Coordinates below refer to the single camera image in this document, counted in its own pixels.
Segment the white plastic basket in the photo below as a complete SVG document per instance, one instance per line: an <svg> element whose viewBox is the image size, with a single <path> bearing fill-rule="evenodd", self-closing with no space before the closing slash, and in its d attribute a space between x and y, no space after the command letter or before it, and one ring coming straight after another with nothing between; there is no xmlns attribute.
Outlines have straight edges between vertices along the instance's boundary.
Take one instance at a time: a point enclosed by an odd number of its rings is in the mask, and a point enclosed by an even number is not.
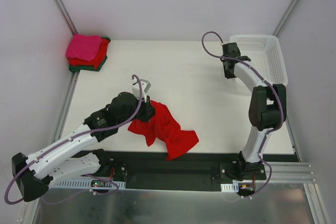
<svg viewBox="0 0 336 224"><path fill-rule="evenodd" d="M243 56L251 59L249 64L261 76L275 84L288 84L286 66L280 43L273 35L232 35L230 42L235 42Z"/></svg>

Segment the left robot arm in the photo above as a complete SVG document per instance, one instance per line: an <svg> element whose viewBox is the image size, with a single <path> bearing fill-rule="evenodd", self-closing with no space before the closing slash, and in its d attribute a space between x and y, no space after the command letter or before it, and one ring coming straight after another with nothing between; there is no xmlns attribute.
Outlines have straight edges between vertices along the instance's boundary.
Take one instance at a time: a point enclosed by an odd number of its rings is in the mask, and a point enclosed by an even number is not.
<svg viewBox="0 0 336 224"><path fill-rule="evenodd" d="M22 196L19 202L43 196L51 186L72 175L109 174L111 160L103 149L91 151L82 158L73 156L116 134L129 122L149 122L154 115L155 108L148 95L138 98L132 93L121 92L64 138L29 155L15 154L12 157L13 180L9 184L17 185Z"/></svg>

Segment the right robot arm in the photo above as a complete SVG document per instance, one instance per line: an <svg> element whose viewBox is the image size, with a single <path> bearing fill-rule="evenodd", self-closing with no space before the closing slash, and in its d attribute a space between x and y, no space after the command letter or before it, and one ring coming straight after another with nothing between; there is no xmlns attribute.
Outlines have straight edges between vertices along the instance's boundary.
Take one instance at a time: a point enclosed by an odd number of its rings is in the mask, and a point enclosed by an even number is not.
<svg viewBox="0 0 336 224"><path fill-rule="evenodd" d="M222 45L224 76L238 78L251 92L248 117L251 130L245 147L235 163L225 169L225 174L238 181L250 178L263 168L263 153L272 132L280 129L287 116L287 94L283 84L267 81L242 56L235 42Z"/></svg>

